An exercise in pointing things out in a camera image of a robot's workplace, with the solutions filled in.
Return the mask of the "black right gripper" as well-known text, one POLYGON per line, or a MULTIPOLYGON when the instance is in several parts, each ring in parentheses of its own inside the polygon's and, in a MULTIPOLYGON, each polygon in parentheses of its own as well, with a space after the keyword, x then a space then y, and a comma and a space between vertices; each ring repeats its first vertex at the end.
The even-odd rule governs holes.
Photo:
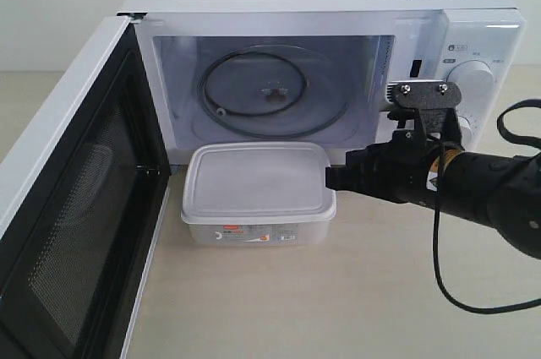
POLYGON ((413 130, 400 129, 387 144, 348 151, 347 166, 325 168, 325 186, 396 204, 435 207, 436 191, 428 189, 427 181, 437 177, 430 170, 440 157, 441 141, 433 135, 421 139, 423 145, 416 141, 413 130))

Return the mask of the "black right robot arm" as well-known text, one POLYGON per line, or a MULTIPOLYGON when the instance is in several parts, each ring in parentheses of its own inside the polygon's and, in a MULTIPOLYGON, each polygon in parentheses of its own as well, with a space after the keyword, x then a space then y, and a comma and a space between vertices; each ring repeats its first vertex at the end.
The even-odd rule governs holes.
POLYGON ((467 152, 452 142, 424 147, 391 141, 346 154, 325 170, 325 185, 394 204, 415 204, 496 230, 509 244, 540 257, 540 158, 467 152))

